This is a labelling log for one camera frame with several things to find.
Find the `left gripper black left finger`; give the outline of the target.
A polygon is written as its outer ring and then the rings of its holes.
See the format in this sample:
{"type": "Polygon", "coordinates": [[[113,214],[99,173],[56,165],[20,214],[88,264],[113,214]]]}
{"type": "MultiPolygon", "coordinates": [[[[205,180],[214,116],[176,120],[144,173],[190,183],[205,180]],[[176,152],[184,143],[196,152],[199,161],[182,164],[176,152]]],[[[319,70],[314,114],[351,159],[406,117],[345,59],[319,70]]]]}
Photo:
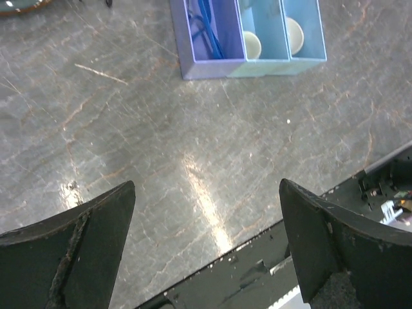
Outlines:
{"type": "Polygon", "coordinates": [[[1,308],[108,308],[135,185],[1,235],[1,308]]]}

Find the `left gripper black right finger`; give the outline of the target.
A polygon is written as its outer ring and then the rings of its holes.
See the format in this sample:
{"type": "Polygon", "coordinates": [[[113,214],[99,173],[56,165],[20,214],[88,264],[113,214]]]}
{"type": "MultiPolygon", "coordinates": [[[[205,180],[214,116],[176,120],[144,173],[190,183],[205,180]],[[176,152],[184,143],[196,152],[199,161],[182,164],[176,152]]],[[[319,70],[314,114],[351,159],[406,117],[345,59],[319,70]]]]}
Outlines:
{"type": "Polygon", "coordinates": [[[411,233],[292,180],[279,197],[301,296],[312,308],[411,308],[411,233]]]}

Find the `light blue front bin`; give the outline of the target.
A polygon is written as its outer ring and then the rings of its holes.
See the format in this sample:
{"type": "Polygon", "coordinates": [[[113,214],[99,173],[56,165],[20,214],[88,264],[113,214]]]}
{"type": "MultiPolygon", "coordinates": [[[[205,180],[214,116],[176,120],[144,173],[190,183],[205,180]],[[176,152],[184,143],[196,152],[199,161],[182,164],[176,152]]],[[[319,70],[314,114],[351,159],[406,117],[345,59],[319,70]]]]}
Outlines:
{"type": "Polygon", "coordinates": [[[292,55],[285,71],[286,75],[297,75],[314,66],[327,61],[326,46],[324,41],[321,10],[318,0],[313,1],[283,1],[283,11],[286,18],[295,19],[303,29],[304,44],[299,53],[292,55]]]}

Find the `light blue bin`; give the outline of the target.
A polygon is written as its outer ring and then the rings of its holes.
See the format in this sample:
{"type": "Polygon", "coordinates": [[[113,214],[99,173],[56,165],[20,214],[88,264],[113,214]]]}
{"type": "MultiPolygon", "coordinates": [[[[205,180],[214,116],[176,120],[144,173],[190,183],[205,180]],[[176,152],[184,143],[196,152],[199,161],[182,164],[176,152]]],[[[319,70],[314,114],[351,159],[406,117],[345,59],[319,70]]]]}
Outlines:
{"type": "Polygon", "coordinates": [[[295,19],[303,29],[304,44],[299,53],[292,55],[285,71],[286,75],[297,75],[314,66],[327,61],[326,46],[324,41],[321,10],[318,0],[313,1],[283,1],[283,11],[286,18],[295,19]]]}
{"type": "Polygon", "coordinates": [[[282,1],[238,1],[239,22],[244,31],[255,33],[261,41],[261,55],[245,60],[228,78],[286,75],[290,62],[289,45],[282,1]]]}

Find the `white dome lid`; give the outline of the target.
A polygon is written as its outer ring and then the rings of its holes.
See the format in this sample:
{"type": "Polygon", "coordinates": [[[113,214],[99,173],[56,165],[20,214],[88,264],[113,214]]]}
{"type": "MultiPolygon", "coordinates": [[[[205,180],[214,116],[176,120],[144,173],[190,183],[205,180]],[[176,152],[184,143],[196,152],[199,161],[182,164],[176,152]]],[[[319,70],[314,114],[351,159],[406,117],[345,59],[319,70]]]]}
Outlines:
{"type": "Polygon", "coordinates": [[[293,18],[286,18],[288,40],[292,55],[300,52],[304,44],[304,32],[301,25],[293,18]]]}

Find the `small white cup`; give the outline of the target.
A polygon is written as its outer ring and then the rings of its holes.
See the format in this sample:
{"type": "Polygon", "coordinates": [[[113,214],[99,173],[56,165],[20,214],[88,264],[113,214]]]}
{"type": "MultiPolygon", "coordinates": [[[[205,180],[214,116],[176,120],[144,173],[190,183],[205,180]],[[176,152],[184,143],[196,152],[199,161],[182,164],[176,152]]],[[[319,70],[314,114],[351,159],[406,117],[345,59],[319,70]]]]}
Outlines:
{"type": "Polygon", "coordinates": [[[258,36],[250,31],[243,32],[243,38],[245,43],[245,50],[248,59],[258,59],[261,55],[261,41],[258,36]]]}

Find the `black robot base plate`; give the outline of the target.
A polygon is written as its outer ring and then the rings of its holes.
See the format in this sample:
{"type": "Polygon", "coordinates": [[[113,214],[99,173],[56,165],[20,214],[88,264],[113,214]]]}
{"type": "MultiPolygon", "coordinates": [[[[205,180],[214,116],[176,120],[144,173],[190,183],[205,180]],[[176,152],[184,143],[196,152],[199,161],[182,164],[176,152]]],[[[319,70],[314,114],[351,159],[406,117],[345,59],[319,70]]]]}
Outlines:
{"type": "MultiPolygon", "coordinates": [[[[380,206],[403,213],[387,226],[411,233],[411,147],[405,146],[322,195],[379,222],[380,206]]],[[[303,301],[283,219],[143,304],[144,308],[312,308],[303,301]]]]}

